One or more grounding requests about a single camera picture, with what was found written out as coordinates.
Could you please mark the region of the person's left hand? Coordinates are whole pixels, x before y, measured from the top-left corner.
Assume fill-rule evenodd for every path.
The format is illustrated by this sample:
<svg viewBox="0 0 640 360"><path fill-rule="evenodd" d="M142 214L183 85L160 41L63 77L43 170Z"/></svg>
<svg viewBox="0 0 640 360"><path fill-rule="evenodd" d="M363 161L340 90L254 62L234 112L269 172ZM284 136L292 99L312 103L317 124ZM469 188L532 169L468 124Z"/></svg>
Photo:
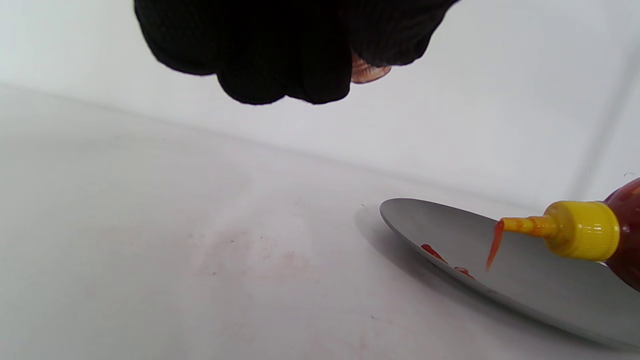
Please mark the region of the person's left hand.
<svg viewBox="0 0 640 360"><path fill-rule="evenodd" d="M153 56L242 104L339 101L425 54L454 0L135 0Z"/></svg>

